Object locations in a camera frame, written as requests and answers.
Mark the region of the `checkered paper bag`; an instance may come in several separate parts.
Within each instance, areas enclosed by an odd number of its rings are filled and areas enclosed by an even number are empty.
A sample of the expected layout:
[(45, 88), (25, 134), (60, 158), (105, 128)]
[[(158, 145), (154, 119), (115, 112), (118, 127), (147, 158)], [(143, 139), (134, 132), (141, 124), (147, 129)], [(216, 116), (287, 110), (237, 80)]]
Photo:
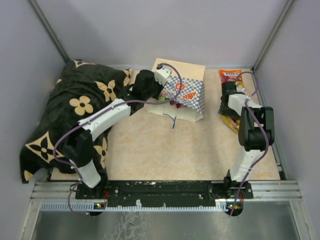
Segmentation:
[(161, 63), (172, 65), (178, 70), (178, 72), (175, 72), (172, 69), (162, 92), (171, 93), (172, 97), (177, 92), (180, 92), (173, 101), (181, 103), (185, 107), (176, 108), (174, 105), (170, 105), (170, 103), (161, 105), (148, 104), (146, 105), (146, 111), (160, 116), (168, 114), (172, 117), (176, 116), (177, 119), (190, 122), (197, 122), (202, 119), (205, 112), (204, 74), (206, 67), (198, 64), (157, 58), (152, 71), (155, 72), (157, 65)]

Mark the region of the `purple candy bag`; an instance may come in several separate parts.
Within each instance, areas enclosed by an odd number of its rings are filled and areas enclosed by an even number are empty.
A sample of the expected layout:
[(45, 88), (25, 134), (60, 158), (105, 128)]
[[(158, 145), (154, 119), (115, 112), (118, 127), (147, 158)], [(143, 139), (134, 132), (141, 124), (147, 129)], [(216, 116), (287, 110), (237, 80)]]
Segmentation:
[(171, 106), (175, 106), (177, 109), (181, 109), (181, 108), (186, 107), (182, 103), (179, 103), (179, 102), (174, 101), (174, 100), (170, 101), (169, 103), (170, 103)]

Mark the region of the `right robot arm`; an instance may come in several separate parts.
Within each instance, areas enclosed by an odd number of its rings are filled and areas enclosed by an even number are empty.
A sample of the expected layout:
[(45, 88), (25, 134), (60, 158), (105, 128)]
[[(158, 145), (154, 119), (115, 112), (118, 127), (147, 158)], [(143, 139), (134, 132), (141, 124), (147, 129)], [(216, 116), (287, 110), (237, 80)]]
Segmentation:
[(235, 82), (221, 84), (221, 104), (218, 113), (237, 130), (241, 146), (238, 157), (223, 180), (223, 192), (235, 198), (245, 185), (247, 177), (268, 153), (275, 140), (274, 110), (261, 106), (240, 91)]

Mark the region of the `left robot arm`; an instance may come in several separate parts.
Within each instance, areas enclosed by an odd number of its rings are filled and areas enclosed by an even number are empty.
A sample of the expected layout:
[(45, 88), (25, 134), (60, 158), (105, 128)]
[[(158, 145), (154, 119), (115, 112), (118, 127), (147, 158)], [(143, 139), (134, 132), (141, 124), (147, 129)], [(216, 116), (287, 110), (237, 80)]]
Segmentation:
[(86, 192), (97, 199), (103, 195), (101, 174), (94, 164), (94, 141), (117, 122), (143, 108), (147, 100), (156, 98), (165, 87), (172, 71), (162, 66), (155, 72), (141, 70), (131, 85), (123, 87), (118, 97), (98, 112), (83, 118), (62, 136), (57, 149), (68, 159), (87, 186)]

